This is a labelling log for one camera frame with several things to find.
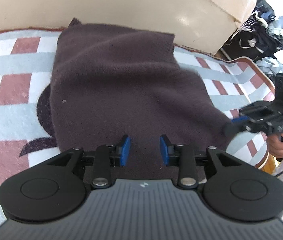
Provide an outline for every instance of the beige headboard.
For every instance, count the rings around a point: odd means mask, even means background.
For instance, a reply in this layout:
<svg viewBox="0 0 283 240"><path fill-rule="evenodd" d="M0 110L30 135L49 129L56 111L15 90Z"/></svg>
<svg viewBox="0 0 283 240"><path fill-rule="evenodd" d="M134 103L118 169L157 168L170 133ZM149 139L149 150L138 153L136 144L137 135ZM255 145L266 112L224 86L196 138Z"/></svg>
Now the beige headboard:
<svg viewBox="0 0 283 240"><path fill-rule="evenodd" d="M107 23L175 33L178 45L215 53L256 0L0 0L0 30Z"/></svg>

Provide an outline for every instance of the gray ribbed panel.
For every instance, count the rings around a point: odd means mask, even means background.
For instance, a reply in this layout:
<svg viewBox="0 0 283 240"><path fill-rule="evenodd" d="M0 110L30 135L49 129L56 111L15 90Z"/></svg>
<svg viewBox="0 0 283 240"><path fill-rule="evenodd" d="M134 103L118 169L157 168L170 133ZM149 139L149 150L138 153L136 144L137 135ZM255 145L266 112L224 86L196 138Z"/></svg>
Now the gray ribbed panel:
<svg viewBox="0 0 283 240"><path fill-rule="evenodd" d="M283 240L283 223L241 224L217 216L197 193L170 180L117 179L59 221L0 226L0 240Z"/></svg>

